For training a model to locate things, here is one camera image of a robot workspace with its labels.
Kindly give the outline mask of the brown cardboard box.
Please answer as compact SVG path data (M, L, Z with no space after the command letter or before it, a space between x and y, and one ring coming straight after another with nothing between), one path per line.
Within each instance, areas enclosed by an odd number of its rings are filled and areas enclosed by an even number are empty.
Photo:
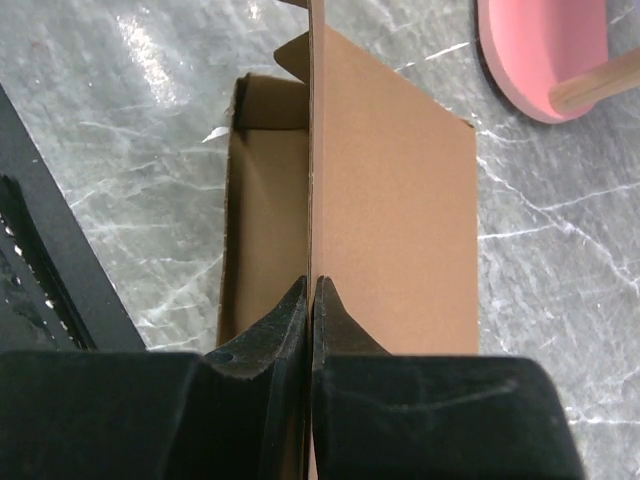
M475 133L289 2L280 77L234 86L218 339L223 472L437 473L427 400L478 350Z

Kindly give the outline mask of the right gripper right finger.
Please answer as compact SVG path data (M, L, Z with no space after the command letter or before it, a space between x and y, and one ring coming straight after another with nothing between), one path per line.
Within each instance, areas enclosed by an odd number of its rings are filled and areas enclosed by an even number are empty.
M322 479L581 479L555 385L510 356L402 356L347 312L313 307L312 430Z

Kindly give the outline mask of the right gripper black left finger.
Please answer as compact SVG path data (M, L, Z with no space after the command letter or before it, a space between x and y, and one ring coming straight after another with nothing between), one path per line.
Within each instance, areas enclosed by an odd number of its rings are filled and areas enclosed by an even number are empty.
M1 357L5 479L302 479L307 282L207 355Z

